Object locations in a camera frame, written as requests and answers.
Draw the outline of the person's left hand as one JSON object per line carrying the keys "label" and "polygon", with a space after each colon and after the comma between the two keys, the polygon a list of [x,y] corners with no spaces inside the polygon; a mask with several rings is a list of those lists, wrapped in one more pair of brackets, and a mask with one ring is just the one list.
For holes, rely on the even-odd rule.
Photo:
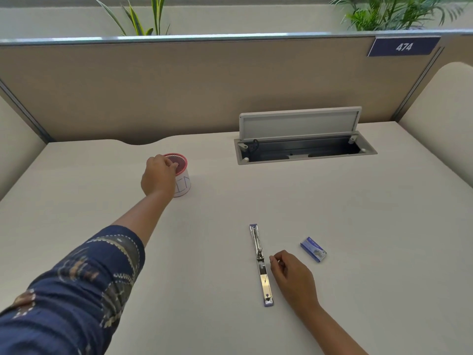
{"label": "person's left hand", "polygon": [[158,154],[146,161],[140,185],[145,196],[159,195],[167,203],[173,199],[175,171],[165,164],[163,155]]}

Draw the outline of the person's right hand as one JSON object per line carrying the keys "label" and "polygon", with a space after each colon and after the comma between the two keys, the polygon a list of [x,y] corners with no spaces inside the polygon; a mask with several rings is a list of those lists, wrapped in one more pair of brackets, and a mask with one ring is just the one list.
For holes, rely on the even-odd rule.
{"label": "person's right hand", "polygon": [[303,303],[319,303],[314,277],[307,266],[286,250],[272,256],[283,260],[283,272],[272,272],[272,274],[290,307],[293,309]]}

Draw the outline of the white cup with red rim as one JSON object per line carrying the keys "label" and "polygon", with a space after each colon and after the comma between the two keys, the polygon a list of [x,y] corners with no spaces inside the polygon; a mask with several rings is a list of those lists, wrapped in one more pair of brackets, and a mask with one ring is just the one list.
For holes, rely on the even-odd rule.
{"label": "white cup with red rim", "polygon": [[191,180],[188,173],[188,161],[185,156],[179,153],[164,154],[164,157],[177,164],[175,168],[175,190],[174,198],[181,197],[191,189]]}

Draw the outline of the person's right forearm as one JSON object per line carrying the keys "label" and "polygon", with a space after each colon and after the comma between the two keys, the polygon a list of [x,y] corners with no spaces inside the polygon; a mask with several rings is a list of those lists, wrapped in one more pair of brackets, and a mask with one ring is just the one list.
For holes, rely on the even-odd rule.
{"label": "person's right forearm", "polygon": [[317,302],[293,307],[324,355],[369,355]]}

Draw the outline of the person's left forearm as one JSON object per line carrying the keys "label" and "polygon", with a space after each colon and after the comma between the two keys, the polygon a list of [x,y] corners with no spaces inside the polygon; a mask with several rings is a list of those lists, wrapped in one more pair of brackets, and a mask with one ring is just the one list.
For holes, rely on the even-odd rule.
{"label": "person's left forearm", "polygon": [[168,194],[164,191],[150,193],[115,220],[112,225],[129,229],[146,247],[163,211],[173,198],[173,193]]}

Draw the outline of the open silver stapler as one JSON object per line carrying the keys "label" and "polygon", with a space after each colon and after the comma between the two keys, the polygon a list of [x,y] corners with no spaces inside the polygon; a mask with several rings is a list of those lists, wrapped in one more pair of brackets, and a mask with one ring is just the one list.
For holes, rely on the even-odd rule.
{"label": "open silver stapler", "polygon": [[255,248],[256,261],[259,271],[259,277],[261,280],[261,286],[263,291],[263,304],[264,307],[268,308],[274,305],[273,294],[270,287],[269,276],[266,268],[265,258],[263,254],[263,247],[259,237],[259,230],[257,224],[249,225],[250,234],[253,240]]}

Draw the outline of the blue staple box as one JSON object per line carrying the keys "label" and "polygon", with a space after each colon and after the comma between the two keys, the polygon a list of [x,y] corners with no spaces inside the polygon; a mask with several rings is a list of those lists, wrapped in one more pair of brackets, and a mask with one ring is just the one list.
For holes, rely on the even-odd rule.
{"label": "blue staple box", "polygon": [[311,237],[307,237],[302,242],[300,242],[300,246],[317,263],[322,262],[327,256],[327,252],[320,245],[318,245]]}

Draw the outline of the beige desk partition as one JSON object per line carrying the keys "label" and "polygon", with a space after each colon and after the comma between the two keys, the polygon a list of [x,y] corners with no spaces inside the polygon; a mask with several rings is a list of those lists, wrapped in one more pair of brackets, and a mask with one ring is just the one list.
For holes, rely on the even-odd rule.
{"label": "beige desk partition", "polygon": [[[441,36],[429,55],[368,57],[376,37]],[[0,40],[0,78],[57,142],[147,144],[237,131],[241,113],[362,107],[390,121],[451,62],[473,66],[473,30]]]}

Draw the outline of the long-leaf green plant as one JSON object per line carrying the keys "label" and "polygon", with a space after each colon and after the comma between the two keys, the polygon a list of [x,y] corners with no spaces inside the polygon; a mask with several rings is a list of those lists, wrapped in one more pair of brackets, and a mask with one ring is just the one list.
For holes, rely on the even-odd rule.
{"label": "long-leaf green plant", "polygon": [[[105,3],[103,3],[101,0],[95,0],[95,1],[98,3],[98,5],[101,6],[101,8],[119,27],[121,31],[121,35],[127,36],[127,32],[125,31],[118,17],[110,9],[110,7],[107,6]],[[133,8],[131,0],[126,0],[126,1],[128,4],[127,6],[122,5],[122,4],[120,6],[123,12],[125,13],[125,15],[127,16],[127,19],[131,23],[133,30],[137,36],[153,36],[153,35],[161,36],[162,35],[161,20],[162,20],[162,15],[163,15],[163,9],[167,0],[151,0],[151,8],[152,8],[152,13],[153,13],[153,27],[148,28],[148,29],[143,27],[137,12]]]}

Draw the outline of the blue patterned sleeve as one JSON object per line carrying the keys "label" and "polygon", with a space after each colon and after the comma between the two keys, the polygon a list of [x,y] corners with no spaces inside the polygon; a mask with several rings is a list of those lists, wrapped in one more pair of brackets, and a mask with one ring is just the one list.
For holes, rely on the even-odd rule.
{"label": "blue patterned sleeve", "polygon": [[0,355],[104,355],[144,263],[133,231],[102,229],[0,312]]}

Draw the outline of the cream rounded side panel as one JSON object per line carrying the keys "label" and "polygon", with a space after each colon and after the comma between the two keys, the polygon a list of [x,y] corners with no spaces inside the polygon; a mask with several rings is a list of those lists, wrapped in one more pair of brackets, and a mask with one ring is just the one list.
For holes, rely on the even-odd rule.
{"label": "cream rounded side panel", "polygon": [[443,66],[399,124],[473,188],[473,66]]}

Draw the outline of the blue number sign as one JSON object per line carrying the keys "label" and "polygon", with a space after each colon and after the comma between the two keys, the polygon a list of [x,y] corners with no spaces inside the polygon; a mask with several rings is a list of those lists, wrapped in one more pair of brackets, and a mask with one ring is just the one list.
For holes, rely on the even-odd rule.
{"label": "blue number sign", "polygon": [[376,37],[367,56],[418,56],[432,53],[441,36]]}

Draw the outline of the green palm plant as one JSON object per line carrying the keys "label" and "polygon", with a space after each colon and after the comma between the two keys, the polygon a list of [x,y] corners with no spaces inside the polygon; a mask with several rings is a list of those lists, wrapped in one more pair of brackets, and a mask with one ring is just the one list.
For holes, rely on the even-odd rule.
{"label": "green palm plant", "polygon": [[331,0],[346,11],[342,22],[358,32],[420,30],[439,18],[439,26],[463,13],[466,0]]}

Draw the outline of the grey metal partition post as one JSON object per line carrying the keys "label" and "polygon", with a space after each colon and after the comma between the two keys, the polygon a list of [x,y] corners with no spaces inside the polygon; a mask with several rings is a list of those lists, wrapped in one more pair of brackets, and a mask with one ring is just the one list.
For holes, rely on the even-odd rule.
{"label": "grey metal partition post", "polygon": [[45,128],[33,117],[27,108],[19,101],[14,93],[0,78],[0,97],[13,109],[13,111],[35,132],[46,144],[56,142]]}
{"label": "grey metal partition post", "polygon": [[402,116],[400,114],[401,114],[402,109],[406,106],[407,102],[410,100],[411,96],[414,94],[416,89],[422,83],[423,79],[426,77],[427,73],[432,68],[432,66],[434,65],[436,60],[439,58],[439,56],[441,55],[441,53],[443,52],[444,49],[445,49],[445,46],[440,46],[435,51],[435,53],[433,54],[433,56],[429,60],[428,64],[426,65],[426,67],[423,69],[423,71],[421,72],[421,74],[417,78],[416,82],[411,87],[410,91],[407,93],[407,95],[404,97],[404,99],[401,102],[401,104],[399,105],[399,107],[396,109],[396,111],[391,116],[390,121],[398,122],[401,119]]}

